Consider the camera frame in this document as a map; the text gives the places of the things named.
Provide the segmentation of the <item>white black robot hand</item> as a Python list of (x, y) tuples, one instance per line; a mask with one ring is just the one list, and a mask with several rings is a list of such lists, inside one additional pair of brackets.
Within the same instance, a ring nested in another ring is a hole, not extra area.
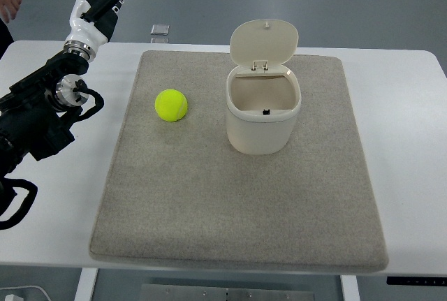
[(124, 0), (76, 0), (65, 46), (99, 49), (109, 42), (118, 20), (119, 1)]

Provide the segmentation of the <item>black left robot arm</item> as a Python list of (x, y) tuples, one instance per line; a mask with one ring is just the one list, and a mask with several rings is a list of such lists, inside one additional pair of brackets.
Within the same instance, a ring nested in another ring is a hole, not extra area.
[(104, 106), (82, 79), (100, 46), (110, 41), (125, 0), (76, 0), (64, 48), (1, 98), (1, 175), (22, 159), (58, 154), (74, 141), (72, 125)]

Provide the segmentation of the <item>person's hand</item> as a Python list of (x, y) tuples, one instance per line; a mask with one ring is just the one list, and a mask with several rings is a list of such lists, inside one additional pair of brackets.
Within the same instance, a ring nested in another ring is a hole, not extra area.
[(11, 20), (14, 20), (20, 9), (22, 0), (1, 0), (1, 20), (8, 24)]

